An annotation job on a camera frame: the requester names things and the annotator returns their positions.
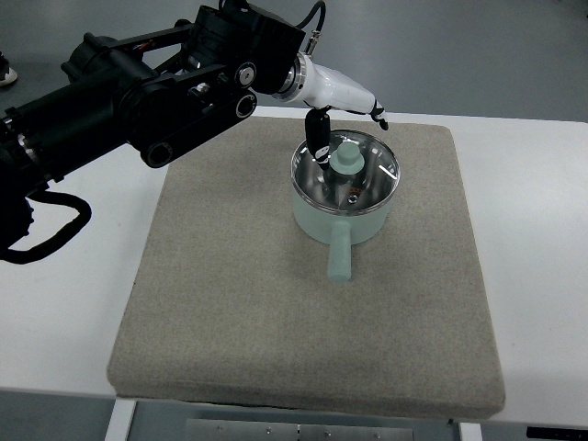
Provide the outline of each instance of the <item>stainless steel rim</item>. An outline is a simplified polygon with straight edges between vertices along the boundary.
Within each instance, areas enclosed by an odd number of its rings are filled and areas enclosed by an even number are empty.
[[[363,131],[358,131],[358,130],[332,130],[332,133],[334,134],[342,134],[345,135],[346,133],[354,133],[354,134],[358,134],[367,138],[370,138],[372,141],[379,143],[382,147],[384,147],[388,152],[390,152],[392,159],[396,165],[396,170],[397,170],[397,174],[396,174],[396,179],[394,182],[394,185],[392,187],[392,190],[390,191],[390,193],[384,198],[382,199],[380,202],[378,202],[377,204],[372,205],[371,207],[367,208],[367,209],[359,209],[359,210],[340,210],[340,209],[333,209],[331,207],[326,207],[323,204],[318,203],[317,201],[311,199],[306,193],[304,193],[304,191],[300,188],[300,186],[298,185],[298,183],[296,182],[296,177],[295,177],[295,162],[297,157],[300,156],[300,152],[302,150],[304,150],[304,148],[306,147],[306,141],[303,141],[296,149],[296,151],[294,152],[294,154],[292,155],[292,159],[290,161],[290,181],[292,182],[292,185],[294,186],[294,188],[296,189],[296,192],[300,195],[300,197],[302,199],[304,199],[304,201],[306,203],[308,203],[309,205],[311,205],[312,207],[323,211],[325,213],[329,213],[329,214],[334,214],[336,216],[361,216],[364,214],[368,214],[371,213],[373,211],[376,211],[377,209],[380,209],[381,207],[383,207],[384,205],[386,205],[390,199],[392,198],[392,196],[394,196],[394,192],[396,192],[396,188],[398,188],[398,184],[401,180],[401,167],[400,164],[398,162],[398,159],[396,158],[396,154],[394,154],[394,152],[391,150],[390,147],[388,147],[388,145],[386,145],[386,143],[382,142],[380,139],[376,138],[373,135],[370,135],[368,133],[365,133]]]

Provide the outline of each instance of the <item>saucepan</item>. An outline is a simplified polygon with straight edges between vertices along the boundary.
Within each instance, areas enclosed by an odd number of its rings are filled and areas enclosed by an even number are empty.
[[[330,245],[327,276],[351,278],[351,246],[382,228],[401,170],[392,150],[360,131],[332,130],[329,169],[322,170],[303,142],[291,162],[292,208],[312,239]]]

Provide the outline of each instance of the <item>gray floor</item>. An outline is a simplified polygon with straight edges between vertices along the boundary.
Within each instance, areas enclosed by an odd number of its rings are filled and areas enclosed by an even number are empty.
[[[314,0],[253,3],[298,23]],[[3,1],[0,50],[19,80],[0,88],[0,110],[67,85],[59,66],[86,31],[119,39],[152,32],[193,20],[201,4],[216,1]],[[587,0],[331,0],[315,61],[354,78],[392,112],[588,122],[587,14]],[[260,96],[260,104],[277,102]],[[179,406],[140,406],[132,439],[181,439],[155,430],[195,412]],[[102,439],[111,407],[0,392],[0,440]],[[484,439],[525,439],[524,429],[487,424]],[[448,439],[438,430],[437,439]]]

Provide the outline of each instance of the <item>table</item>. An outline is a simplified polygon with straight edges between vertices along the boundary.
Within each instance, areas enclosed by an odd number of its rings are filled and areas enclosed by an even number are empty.
[[[255,114],[301,119],[306,109]],[[492,419],[586,427],[588,125],[389,120],[444,125],[454,136],[506,387],[506,406]],[[126,145],[51,186],[85,198],[93,219],[41,262],[0,263],[0,389],[114,397],[107,363],[164,177]],[[22,247],[73,215],[36,206]]]

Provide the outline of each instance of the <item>robotic arm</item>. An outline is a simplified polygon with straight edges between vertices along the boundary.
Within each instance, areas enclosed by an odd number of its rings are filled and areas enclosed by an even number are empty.
[[[321,18],[300,53],[302,30]],[[53,253],[89,221],[80,198],[46,191],[48,182],[129,143],[150,167],[169,164],[254,112],[252,92],[312,107],[306,118],[310,151],[328,168],[331,107],[369,114],[388,128],[384,108],[361,85],[314,64],[311,52],[324,21],[324,2],[292,26],[245,0],[202,6],[194,23],[127,40],[85,34],[62,65],[70,84],[0,119],[0,259],[24,264]],[[180,44],[178,54],[152,69],[146,51]],[[28,234],[27,198],[80,212],[55,237],[26,252],[8,249]]]

